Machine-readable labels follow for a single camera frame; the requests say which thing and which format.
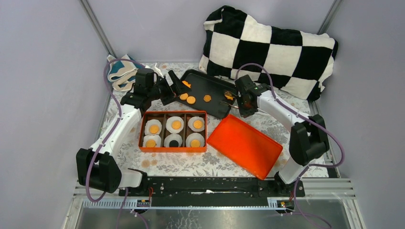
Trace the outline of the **black baking tray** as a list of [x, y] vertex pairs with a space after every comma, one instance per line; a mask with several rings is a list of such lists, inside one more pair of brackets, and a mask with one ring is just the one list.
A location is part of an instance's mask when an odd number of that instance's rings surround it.
[[[236, 94], [236, 86], [230, 82], [222, 79], [208, 76], [198, 70], [189, 69], [181, 77], [181, 81], [187, 81], [191, 84], [191, 91], [188, 93], [190, 96], [196, 98], [195, 104], [188, 104], [186, 101], [182, 101], [179, 98], [178, 102], [187, 105], [193, 109], [205, 111], [207, 114], [219, 119], [227, 117], [231, 108], [225, 105], [221, 105], [221, 101], [226, 101], [224, 97], [225, 91], [231, 91]], [[206, 103], [203, 100], [205, 95], [210, 95], [212, 100]]]

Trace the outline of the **orange compartment box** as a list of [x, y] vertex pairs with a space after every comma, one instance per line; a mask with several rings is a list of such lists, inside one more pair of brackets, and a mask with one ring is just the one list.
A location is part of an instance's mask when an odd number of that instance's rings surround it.
[[203, 153], [207, 124], [204, 111], [146, 112], [138, 147], [145, 153]]

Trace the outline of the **orange box lid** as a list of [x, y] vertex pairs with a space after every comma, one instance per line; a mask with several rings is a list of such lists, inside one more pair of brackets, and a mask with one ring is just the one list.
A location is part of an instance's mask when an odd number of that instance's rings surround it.
[[231, 114], [214, 129], [207, 143], [261, 180], [267, 178], [283, 150], [281, 144]]

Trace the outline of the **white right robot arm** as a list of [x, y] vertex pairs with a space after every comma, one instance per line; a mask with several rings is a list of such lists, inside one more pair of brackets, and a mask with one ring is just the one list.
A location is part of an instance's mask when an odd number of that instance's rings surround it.
[[237, 103], [242, 117], [262, 111], [279, 121], [290, 133], [290, 158], [277, 174], [275, 193], [285, 197], [292, 190], [292, 183], [314, 159], [329, 151], [325, 122], [320, 115], [301, 113], [286, 104], [267, 84], [255, 84], [248, 75], [235, 81]]

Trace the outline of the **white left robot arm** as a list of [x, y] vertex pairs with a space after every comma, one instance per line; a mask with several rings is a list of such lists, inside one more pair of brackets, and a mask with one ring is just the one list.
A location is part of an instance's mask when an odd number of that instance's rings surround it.
[[103, 194], [114, 193], [117, 189], [130, 188], [136, 196], [148, 191], [146, 173], [137, 169], [121, 169], [116, 160], [123, 140], [130, 130], [143, 118], [155, 100], [167, 105], [180, 95], [191, 92], [170, 70], [168, 77], [160, 77], [149, 68], [139, 69], [132, 88], [118, 102], [118, 114], [105, 132], [88, 148], [81, 148], [76, 154], [76, 167], [79, 184]]

